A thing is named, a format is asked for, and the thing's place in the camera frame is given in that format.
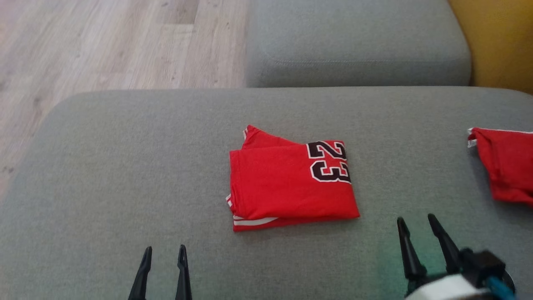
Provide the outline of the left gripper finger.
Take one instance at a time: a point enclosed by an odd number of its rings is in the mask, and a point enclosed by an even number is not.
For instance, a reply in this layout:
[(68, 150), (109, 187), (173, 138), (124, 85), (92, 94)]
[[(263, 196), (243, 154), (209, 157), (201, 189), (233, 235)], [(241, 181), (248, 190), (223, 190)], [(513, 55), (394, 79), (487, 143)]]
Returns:
[(152, 268), (152, 247), (145, 249), (128, 300), (146, 300), (148, 274)]
[(190, 283), (189, 264), (185, 245), (179, 246), (178, 262), (179, 277), (175, 300), (192, 300), (192, 287)]

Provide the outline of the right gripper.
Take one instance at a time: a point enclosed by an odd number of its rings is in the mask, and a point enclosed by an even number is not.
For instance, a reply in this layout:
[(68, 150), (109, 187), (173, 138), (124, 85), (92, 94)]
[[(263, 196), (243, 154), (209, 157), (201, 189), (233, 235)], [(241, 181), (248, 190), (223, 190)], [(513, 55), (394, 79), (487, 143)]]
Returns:
[(438, 239), (446, 272), (428, 275), (411, 241), (411, 232), (402, 217), (397, 218), (402, 264), (408, 281), (404, 300), (497, 300), (486, 286), (488, 277), (501, 278), (506, 264), (491, 251), (459, 251), (433, 213), (428, 221)]

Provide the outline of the red garment with white trim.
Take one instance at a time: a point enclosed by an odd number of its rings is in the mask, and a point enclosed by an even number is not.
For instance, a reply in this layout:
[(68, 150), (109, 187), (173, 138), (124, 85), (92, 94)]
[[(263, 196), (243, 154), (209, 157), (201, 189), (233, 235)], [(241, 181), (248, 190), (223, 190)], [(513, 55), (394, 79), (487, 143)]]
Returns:
[(471, 147), (488, 172), (493, 199), (533, 208), (533, 131), (470, 128)]

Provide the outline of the red jersey garment number 23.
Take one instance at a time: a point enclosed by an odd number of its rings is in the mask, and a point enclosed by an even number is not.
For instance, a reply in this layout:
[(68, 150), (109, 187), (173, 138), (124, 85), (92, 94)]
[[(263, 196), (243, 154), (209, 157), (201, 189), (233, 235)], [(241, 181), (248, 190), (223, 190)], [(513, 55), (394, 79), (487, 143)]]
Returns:
[(360, 217), (345, 144), (299, 144), (248, 125), (229, 152), (233, 231)]

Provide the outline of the large grey sofa seat cushion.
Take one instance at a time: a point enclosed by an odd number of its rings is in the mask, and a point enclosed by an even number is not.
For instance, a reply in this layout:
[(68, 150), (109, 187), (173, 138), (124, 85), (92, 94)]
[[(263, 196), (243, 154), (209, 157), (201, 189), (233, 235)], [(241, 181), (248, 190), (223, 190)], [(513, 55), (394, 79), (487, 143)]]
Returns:
[[(255, 125), (345, 142), (361, 217), (232, 231), (229, 152)], [(459, 247), (504, 260), (533, 300), (533, 209), (496, 202), (471, 127), (533, 131), (533, 96), (479, 87), (84, 93), (42, 122), (0, 202), (0, 300), (127, 299), (153, 247), (149, 300), (175, 297), (179, 246), (194, 300), (402, 299), (396, 219), (428, 272), (434, 213)]]

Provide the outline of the yellow pillow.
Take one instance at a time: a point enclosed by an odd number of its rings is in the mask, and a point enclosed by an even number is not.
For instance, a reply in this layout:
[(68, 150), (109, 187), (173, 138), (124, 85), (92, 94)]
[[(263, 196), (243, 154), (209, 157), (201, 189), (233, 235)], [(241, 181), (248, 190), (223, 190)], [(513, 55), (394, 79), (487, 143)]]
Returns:
[(533, 95), (533, 0), (448, 0), (471, 51), (471, 84)]

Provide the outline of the small grey sofa cushion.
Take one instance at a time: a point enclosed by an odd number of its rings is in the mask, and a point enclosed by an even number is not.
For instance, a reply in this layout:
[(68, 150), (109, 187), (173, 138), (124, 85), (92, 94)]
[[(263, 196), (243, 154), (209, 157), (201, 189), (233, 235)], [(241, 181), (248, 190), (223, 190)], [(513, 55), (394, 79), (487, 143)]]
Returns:
[(447, 0), (251, 0), (251, 88), (467, 86), (471, 53)]

